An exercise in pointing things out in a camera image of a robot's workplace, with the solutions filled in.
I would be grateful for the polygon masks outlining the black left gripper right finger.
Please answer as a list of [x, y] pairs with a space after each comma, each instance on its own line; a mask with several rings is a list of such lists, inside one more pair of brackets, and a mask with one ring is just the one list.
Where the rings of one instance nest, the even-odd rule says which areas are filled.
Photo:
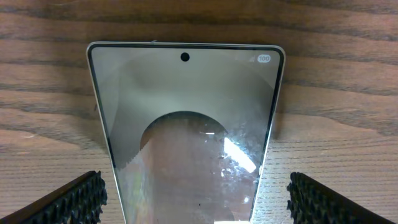
[[301, 172], [290, 174], [287, 191], [294, 223], [394, 224]]

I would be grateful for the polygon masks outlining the Samsung Galaxy smartphone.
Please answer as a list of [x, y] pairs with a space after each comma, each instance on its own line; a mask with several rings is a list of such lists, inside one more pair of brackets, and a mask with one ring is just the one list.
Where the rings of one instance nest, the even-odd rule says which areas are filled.
[[276, 45], [86, 50], [126, 223], [251, 223], [284, 73]]

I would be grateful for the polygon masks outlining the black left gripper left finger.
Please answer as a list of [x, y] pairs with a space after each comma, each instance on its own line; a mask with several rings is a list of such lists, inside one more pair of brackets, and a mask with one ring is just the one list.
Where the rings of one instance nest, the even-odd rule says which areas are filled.
[[89, 171], [26, 207], [1, 224], [99, 223], [108, 194], [101, 172]]

